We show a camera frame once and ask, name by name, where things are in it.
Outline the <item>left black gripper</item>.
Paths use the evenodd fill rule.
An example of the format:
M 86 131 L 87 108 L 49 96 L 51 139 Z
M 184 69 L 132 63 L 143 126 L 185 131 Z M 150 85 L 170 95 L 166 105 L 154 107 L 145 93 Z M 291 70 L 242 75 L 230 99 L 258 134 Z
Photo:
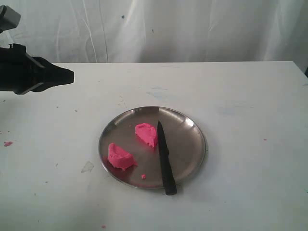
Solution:
M 74 72 L 58 67 L 41 57 L 31 57 L 26 47 L 11 43 L 4 49 L 4 90 L 17 95 L 42 92 L 74 83 Z

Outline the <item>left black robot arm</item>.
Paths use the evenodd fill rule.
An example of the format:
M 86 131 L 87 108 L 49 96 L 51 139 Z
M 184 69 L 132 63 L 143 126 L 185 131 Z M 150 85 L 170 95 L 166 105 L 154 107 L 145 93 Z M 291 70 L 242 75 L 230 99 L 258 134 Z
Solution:
M 12 43 L 0 49 L 0 90 L 24 95 L 72 84 L 74 72 L 58 67 L 41 57 L 26 53 L 26 47 Z

